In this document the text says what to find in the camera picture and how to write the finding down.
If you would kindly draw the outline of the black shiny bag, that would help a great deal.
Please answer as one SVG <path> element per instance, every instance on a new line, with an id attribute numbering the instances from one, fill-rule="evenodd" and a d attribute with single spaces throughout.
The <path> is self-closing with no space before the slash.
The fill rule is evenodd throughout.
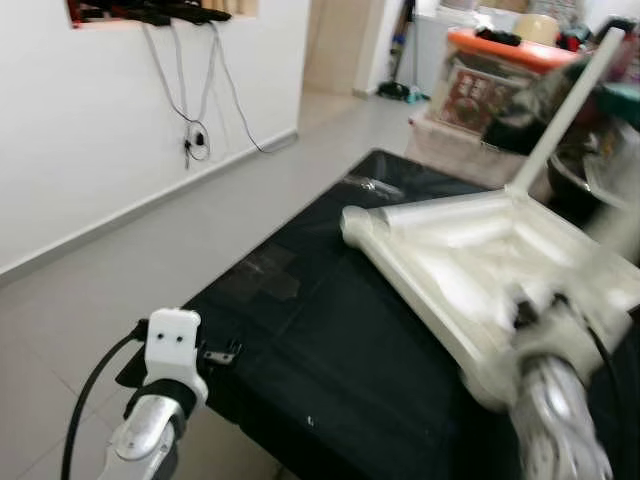
<path id="1" fill-rule="evenodd" d="M 511 154 L 530 155 L 589 60 L 590 56 L 585 56 L 567 67 L 550 70 L 509 97 L 485 129 L 486 145 Z"/>

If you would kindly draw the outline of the black power strip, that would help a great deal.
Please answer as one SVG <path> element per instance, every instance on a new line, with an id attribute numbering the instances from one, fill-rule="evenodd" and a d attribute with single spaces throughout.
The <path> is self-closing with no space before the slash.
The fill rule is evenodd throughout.
<path id="1" fill-rule="evenodd" d="M 65 0 L 74 26 L 90 20 L 137 20 L 150 26 L 170 26 L 174 19 L 196 26 L 225 22 L 232 14 L 204 8 L 196 0 Z"/>

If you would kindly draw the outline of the black table cloth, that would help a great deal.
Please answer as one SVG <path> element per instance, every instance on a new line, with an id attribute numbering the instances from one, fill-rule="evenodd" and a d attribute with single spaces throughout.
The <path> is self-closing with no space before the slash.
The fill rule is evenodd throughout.
<path id="1" fill-rule="evenodd" d="M 383 180 L 401 188 L 404 197 L 392 201 L 346 186 L 340 182 L 346 175 Z M 288 369 L 323 380 L 355 371 L 353 365 L 330 360 L 326 353 L 355 355 L 357 349 L 372 348 L 376 361 L 413 362 L 425 378 L 442 380 L 448 387 L 460 385 L 463 401 L 476 402 L 463 387 L 453 358 L 375 266 L 344 243 L 339 227 L 340 212 L 347 206 L 376 209 L 404 201 L 471 195 L 477 192 L 476 184 L 379 148 L 343 177 L 257 246 L 278 244 L 296 255 L 287 271 L 300 280 L 297 296 L 274 300 L 261 294 L 248 302 L 238 301 L 215 285 L 228 269 L 187 303 L 189 310 L 201 316 L 202 342 L 238 340 L 243 344 L 239 356 L 283 348 Z M 495 415 L 507 420 L 503 413 Z"/>

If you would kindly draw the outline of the white appliance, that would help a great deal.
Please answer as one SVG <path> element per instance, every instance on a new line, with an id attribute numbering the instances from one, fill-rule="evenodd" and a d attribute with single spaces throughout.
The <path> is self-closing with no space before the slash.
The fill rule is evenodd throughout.
<path id="1" fill-rule="evenodd" d="M 474 26 L 472 12 L 436 6 L 434 10 L 417 10 L 413 15 L 411 59 L 407 76 L 413 86 L 426 96 L 433 96 L 436 82 L 443 76 L 448 54 L 448 33 L 453 29 Z"/>

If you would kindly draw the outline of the clear tape strip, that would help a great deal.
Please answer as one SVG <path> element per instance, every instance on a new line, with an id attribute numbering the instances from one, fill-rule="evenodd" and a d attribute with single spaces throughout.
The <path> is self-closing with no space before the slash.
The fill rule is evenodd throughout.
<path id="1" fill-rule="evenodd" d="M 383 182 L 383 180 L 364 177 L 364 175 L 344 175 L 340 182 L 346 184 L 346 186 L 366 189 L 366 191 L 371 192 L 372 195 L 387 198 L 387 200 L 394 201 L 404 197 L 404 192 L 401 188 L 390 186 L 390 184 Z"/>

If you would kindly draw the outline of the light wooden door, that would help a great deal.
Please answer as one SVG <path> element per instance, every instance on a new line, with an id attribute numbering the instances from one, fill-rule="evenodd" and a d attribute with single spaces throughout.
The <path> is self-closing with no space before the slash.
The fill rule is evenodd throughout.
<path id="1" fill-rule="evenodd" d="M 311 0 L 303 87 L 323 93 L 364 91 L 383 0 Z"/>

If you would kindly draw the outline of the white plastic table top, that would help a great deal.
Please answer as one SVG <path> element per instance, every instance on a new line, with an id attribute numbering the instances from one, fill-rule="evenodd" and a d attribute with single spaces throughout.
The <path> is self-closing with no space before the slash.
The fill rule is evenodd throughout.
<path id="1" fill-rule="evenodd" d="M 511 197 L 509 210 L 488 218 L 392 228 L 371 209 L 347 206 L 340 214 L 340 232 L 349 246 L 369 257 L 447 349 L 472 398 L 489 410 L 503 411 L 515 404 L 520 380 L 511 347 L 516 303 L 548 305 L 556 293 L 556 262 L 548 207 L 507 189 L 492 192 Z M 628 315 L 627 323 L 596 324 L 582 315 L 588 324 L 591 369 L 577 371 L 581 380 L 588 380 L 602 365 L 596 340 L 616 347 L 632 320 Z"/>

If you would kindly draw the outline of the beige woven mat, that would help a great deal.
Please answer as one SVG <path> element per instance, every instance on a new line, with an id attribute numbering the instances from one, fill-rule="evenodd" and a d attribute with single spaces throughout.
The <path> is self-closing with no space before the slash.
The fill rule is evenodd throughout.
<path id="1" fill-rule="evenodd" d="M 515 178 L 525 156 L 511 154 L 471 134 L 435 122 L 429 110 L 408 118 L 410 140 L 404 156 L 436 172 L 486 188 L 500 188 Z"/>

